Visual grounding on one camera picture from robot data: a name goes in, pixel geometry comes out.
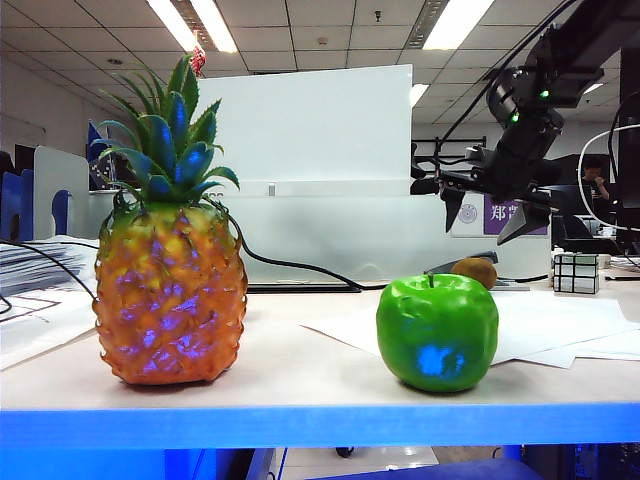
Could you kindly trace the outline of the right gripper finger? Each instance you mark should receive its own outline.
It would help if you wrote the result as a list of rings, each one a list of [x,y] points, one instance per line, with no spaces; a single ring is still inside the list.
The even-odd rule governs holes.
[[[507,221],[497,237],[497,244],[503,245],[534,230],[547,227],[550,223],[549,200],[516,199],[515,213]]]
[[[453,226],[453,223],[459,213],[462,205],[462,201],[465,196],[465,191],[456,188],[442,187],[440,192],[440,198],[445,203],[446,220],[445,231],[449,232]]]

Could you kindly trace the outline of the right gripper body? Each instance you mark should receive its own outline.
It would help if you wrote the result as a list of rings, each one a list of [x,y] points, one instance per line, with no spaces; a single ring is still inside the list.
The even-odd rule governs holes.
[[[508,151],[468,147],[464,160],[472,165],[469,174],[441,170],[442,187],[490,195],[494,200],[527,199],[535,187],[554,185],[560,179],[556,161],[519,157]]]

